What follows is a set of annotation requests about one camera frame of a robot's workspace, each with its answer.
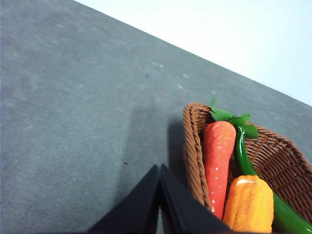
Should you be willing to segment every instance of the gray surface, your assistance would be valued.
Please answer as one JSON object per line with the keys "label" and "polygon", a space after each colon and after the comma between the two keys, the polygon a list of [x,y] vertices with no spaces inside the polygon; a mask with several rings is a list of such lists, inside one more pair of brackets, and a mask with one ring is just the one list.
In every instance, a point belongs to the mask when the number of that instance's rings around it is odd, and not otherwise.
{"label": "gray surface", "polygon": [[155,163],[185,181],[182,110],[212,97],[312,161],[312,107],[76,2],[1,1],[1,233],[84,231]]}

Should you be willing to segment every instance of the black object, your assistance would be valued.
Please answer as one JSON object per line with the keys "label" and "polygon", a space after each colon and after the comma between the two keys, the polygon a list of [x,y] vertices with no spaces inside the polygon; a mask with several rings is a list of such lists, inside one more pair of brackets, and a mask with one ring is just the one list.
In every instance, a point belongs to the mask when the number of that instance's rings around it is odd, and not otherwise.
{"label": "black object", "polygon": [[171,233],[238,234],[198,203],[165,165],[153,166],[130,194],[85,234],[154,234],[159,206]]}

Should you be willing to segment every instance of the orange carrot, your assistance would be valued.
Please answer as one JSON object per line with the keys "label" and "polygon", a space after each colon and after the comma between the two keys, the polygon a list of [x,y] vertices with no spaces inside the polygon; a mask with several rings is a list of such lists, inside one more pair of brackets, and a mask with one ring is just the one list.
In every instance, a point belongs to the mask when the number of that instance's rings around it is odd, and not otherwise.
{"label": "orange carrot", "polygon": [[209,189],[212,212],[222,220],[228,170],[234,149],[236,130],[225,121],[217,121],[207,126],[204,133],[205,177]]}

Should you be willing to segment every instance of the toy vegetable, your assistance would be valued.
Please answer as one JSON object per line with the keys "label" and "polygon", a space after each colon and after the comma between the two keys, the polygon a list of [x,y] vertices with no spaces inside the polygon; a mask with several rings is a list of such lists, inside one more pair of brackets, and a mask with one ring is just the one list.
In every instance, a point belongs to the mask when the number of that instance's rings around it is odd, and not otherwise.
{"label": "toy vegetable", "polygon": [[236,232],[271,233],[273,192],[256,175],[241,175],[230,187],[223,221]]}
{"label": "toy vegetable", "polygon": [[[257,175],[250,163],[245,149],[245,138],[257,138],[259,133],[253,125],[246,125],[250,115],[244,114],[235,117],[233,114],[214,107],[215,100],[211,103],[211,115],[215,121],[228,121],[236,127],[234,145],[234,159],[241,175]],[[312,234],[312,225],[298,215],[290,205],[283,201],[275,192],[273,228],[279,232],[290,234]]]}
{"label": "toy vegetable", "polygon": [[235,127],[225,121],[209,124],[204,133],[205,177],[212,212],[219,219],[223,216],[229,161],[234,149],[235,135]]}

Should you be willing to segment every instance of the yellow corn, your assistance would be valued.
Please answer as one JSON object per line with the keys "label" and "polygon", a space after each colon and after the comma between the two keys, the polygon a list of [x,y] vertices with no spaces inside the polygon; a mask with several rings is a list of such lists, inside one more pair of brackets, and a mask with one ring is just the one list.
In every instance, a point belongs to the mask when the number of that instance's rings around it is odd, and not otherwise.
{"label": "yellow corn", "polygon": [[234,231],[271,233],[273,192],[256,175],[242,175],[230,187],[223,221]]}

